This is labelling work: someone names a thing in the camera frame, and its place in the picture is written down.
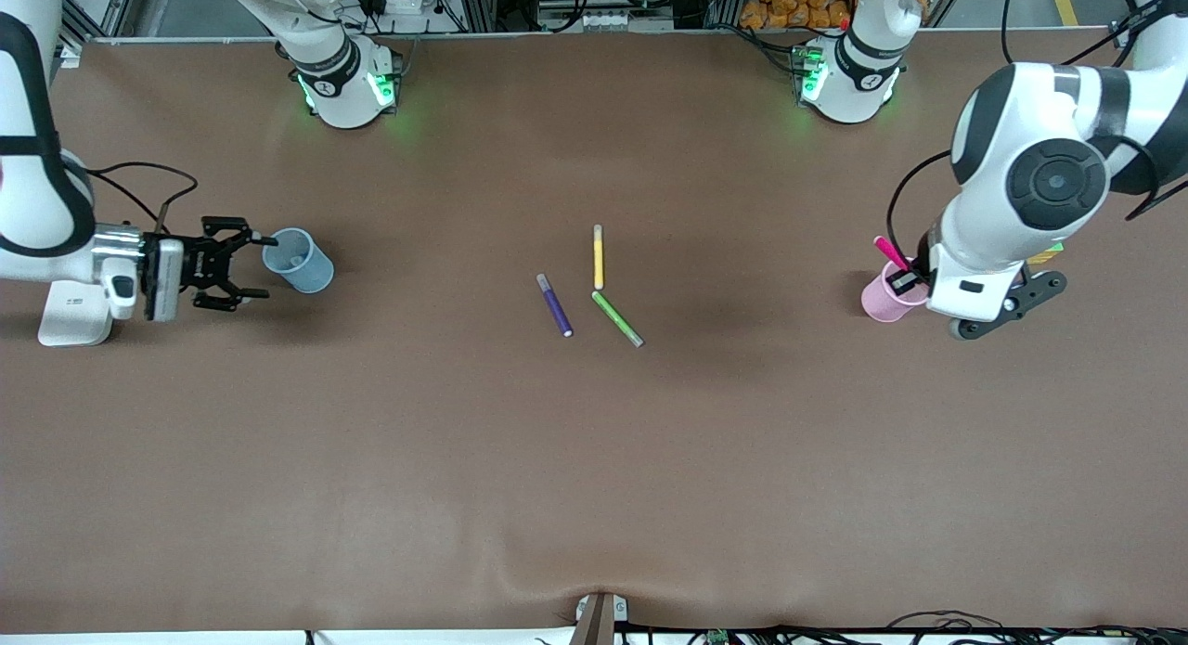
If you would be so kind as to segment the pink mesh cup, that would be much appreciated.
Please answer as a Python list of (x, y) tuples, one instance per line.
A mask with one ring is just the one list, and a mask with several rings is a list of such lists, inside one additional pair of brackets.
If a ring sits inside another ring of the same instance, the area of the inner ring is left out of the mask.
[(930, 289), (925, 284), (916, 284), (911, 290), (902, 295), (896, 293), (895, 287), (887, 282), (892, 276), (903, 273), (895, 263), (883, 265), (881, 272), (870, 282), (860, 295), (860, 303), (864, 312), (876, 322), (895, 323), (915, 310), (917, 306), (925, 306)]

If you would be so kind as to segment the blue mesh cup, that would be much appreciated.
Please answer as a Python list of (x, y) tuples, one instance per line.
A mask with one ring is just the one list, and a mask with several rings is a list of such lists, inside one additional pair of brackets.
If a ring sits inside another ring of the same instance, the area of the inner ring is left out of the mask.
[[(320, 293), (331, 284), (335, 267), (308, 230), (299, 227), (286, 227), (277, 230), (272, 238), (278, 239), (278, 246), (263, 247), (264, 266), (276, 276), (280, 276), (293, 290), (304, 295)], [(287, 268), (289, 257), (304, 254), (305, 263), (301, 268)]]

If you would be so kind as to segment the green marker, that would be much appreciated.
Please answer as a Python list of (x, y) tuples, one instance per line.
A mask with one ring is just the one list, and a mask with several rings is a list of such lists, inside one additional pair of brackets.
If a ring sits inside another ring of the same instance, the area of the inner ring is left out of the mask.
[(640, 333), (636, 331), (636, 328), (628, 324), (627, 320), (621, 316), (615, 306), (612, 306), (612, 303), (605, 297), (601, 290), (592, 290), (590, 301), (593, 301), (595, 305), (600, 308), (600, 311), (602, 311), (602, 314), (617, 325), (618, 330), (628, 339), (631, 344), (636, 346), (636, 348), (640, 348), (642, 344), (645, 344), (645, 340), (642, 339)]

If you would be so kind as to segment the orange snack bag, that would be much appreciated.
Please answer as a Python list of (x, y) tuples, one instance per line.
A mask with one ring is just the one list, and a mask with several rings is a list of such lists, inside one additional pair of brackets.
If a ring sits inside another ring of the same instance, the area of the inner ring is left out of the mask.
[(849, 27), (857, 0), (747, 0), (739, 15), (742, 29)]

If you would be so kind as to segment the white power strip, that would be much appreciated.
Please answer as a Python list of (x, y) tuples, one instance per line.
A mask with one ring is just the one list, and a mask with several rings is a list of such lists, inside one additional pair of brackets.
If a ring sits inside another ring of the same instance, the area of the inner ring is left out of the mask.
[(375, 20), (383, 31), (457, 32), (466, 27), (466, 15), (459, 0), (375, 0)]

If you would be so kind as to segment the purple marker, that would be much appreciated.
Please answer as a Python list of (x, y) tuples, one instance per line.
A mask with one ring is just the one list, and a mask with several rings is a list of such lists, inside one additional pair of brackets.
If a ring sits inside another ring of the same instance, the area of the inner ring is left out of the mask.
[(562, 337), (564, 339), (573, 337), (574, 336), (573, 325), (570, 323), (570, 320), (568, 318), (568, 315), (564, 311), (564, 308), (560, 302), (560, 297), (557, 297), (555, 290), (552, 290), (551, 282), (544, 273), (537, 274), (536, 282), (538, 287), (541, 287), (541, 292), (543, 295), (544, 301), (546, 301), (546, 306), (549, 308), (549, 312), (552, 316), (552, 322), (555, 322), (556, 327), (560, 328)]

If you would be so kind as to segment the brown table cover mat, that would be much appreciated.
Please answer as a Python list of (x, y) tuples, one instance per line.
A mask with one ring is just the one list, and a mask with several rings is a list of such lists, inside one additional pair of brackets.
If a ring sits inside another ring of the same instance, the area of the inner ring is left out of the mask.
[(1064, 295), (979, 341), (859, 305), (997, 67), (922, 34), (835, 126), (725, 33), (429, 39), (339, 132), (268, 44), (86, 49), (68, 148), (190, 172), (171, 230), (299, 226), (336, 274), (247, 248), (270, 299), (78, 350), (0, 282), (0, 634), (541, 627), (600, 589), (665, 626), (1188, 626), (1188, 191), (1111, 197)]

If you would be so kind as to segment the aluminium frame profile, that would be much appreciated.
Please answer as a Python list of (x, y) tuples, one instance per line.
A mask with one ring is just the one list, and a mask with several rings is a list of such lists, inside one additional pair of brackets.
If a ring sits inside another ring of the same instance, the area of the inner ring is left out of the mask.
[(88, 42), (116, 36), (133, 0), (62, 0), (62, 36)]

